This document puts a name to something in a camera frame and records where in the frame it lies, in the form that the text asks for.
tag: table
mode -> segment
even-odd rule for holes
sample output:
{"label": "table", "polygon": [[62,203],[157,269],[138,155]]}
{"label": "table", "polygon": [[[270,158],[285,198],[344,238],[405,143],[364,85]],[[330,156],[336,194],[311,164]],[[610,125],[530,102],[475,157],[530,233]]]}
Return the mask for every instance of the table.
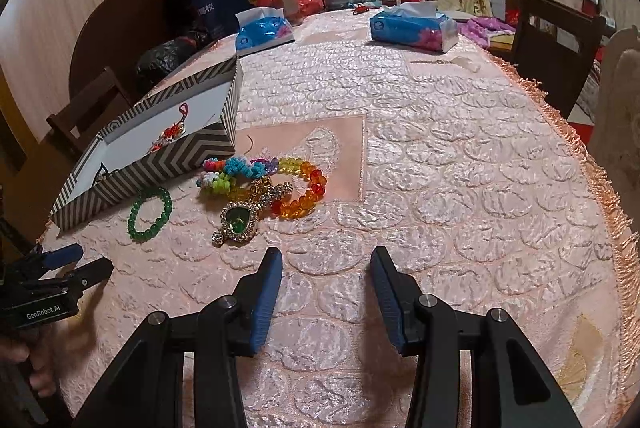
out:
{"label": "table", "polygon": [[[533,84],[469,40],[445,55],[371,42],[370,14],[307,19],[296,42],[241,59],[240,153],[308,158],[328,174],[308,217],[264,218],[245,246],[210,244],[222,203],[194,175],[167,183],[170,223],[133,244],[124,202],[45,244],[79,242],[114,273],[57,324],[60,385],[77,411],[153,310],[200,310],[279,246],[285,272],[266,347],[238,369],[251,427],[404,423],[415,361],[382,326],[367,275],[386,245],[400,270],[460,310],[516,318],[585,427],[636,392],[638,260],[612,188]],[[225,39],[167,86],[232,53]],[[300,190],[300,182],[293,181]],[[149,223],[158,202],[143,205]],[[191,360],[186,361],[187,382]],[[462,419],[470,362],[462,359]],[[187,401],[190,387],[185,387]],[[184,409],[185,426],[193,408]]]}

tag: green gemstone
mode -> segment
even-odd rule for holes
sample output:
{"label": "green gemstone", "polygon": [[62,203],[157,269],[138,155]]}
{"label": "green gemstone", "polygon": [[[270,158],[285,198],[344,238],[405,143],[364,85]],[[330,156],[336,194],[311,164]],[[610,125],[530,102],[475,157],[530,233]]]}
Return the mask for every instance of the green gemstone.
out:
{"label": "green gemstone", "polygon": [[229,223],[231,231],[235,234],[242,234],[249,225],[251,213],[244,206],[235,206],[225,214],[225,220]]}

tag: striped box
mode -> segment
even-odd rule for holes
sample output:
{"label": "striped box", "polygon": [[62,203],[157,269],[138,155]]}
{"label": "striped box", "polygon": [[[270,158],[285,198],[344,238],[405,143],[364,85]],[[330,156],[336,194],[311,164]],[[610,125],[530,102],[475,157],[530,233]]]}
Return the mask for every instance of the striped box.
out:
{"label": "striped box", "polygon": [[[87,191],[70,199],[82,169],[95,153],[100,142],[104,141],[109,134],[115,132],[131,119],[153,112],[154,107],[158,108],[158,105],[163,102],[168,103],[178,94],[181,98],[188,97],[188,92],[185,91],[195,85],[206,83],[212,88],[215,87],[217,85],[216,79],[221,77],[227,79],[224,78],[224,75],[228,76],[230,72],[234,73],[233,80],[217,122],[185,135],[156,152],[146,154],[124,168],[113,171]],[[232,156],[236,151],[236,113],[241,86],[242,69],[234,57],[193,74],[152,97],[140,101],[133,108],[111,121],[98,132],[66,179],[51,210],[53,222],[61,231],[69,230],[90,220],[99,212],[116,205],[118,202],[136,195],[142,188],[157,186],[164,181],[199,168],[202,162],[209,157]]]}

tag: pink tablecloth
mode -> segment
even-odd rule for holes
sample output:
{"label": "pink tablecloth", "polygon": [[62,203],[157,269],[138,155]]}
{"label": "pink tablecloth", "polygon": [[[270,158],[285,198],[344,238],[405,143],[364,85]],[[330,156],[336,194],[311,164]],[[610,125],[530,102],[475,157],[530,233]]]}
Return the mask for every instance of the pink tablecloth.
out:
{"label": "pink tablecloth", "polygon": [[[76,241],[115,266],[81,315],[59,324],[72,411],[146,314],[201,309],[274,245],[285,275],[270,335],[239,362],[249,426],[403,426],[415,362],[395,355],[372,300],[367,264],[379,244],[452,306],[507,309],[583,426],[608,426],[625,409],[636,391],[638,262],[604,175],[532,84],[477,46],[461,39],[432,56],[370,42],[369,16],[314,17],[295,43],[241,60],[239,150],[254,134],[263,139],[252,153],[309,158],[329,190],[335,182],[308,217],[265,218],[248,245],[214,248],[218,208],[190,176],[166,184],[170,223],[142,245],[127,236],[130,202],[59,238],[49,230],[48,248]],[[224,42],[172,78],[228,53]],[[305,124],[257,128],[283,123]],[[155,202],[140,211],[147,222],[158,214]],[[463,358],[461,426],[468,375]],[[186,426],[192,414],[187,404]]]}

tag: tablecloth fringe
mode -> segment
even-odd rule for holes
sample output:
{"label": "tablecloth fringe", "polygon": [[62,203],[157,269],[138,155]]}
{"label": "tablecloth fringe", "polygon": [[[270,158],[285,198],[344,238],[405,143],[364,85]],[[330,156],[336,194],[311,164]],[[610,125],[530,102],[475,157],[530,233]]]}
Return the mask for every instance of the tablecloth fringe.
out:
{"label": "tablecloth fringe", "polygon": [[549,124],[564,138],[572,156],[578,160],[589,188],[598,202],[604,223],[613,247],[613,266],[616,273],[616,287],[621,312],[620,340],[620,383],[622,390],[617,394],[618,401],[610,422],[617,422],[628,408],[631,398],[625,397],[636,363],[640,360],[640,318],[638,305],[640,300],[640,262],[638,261],[638,234],[629,234],[627,229],[633,220],[625,215],[620,207],[620,196],[607,178],[607,172],[599,167],[587,151],[580,136],[560,112],[545,101],[546,93],[538,88],[539,83],[525,80],[515,67],[500,58],[486,52],[489,59],[499,67],[508,79],[524,90],[533,100]]}

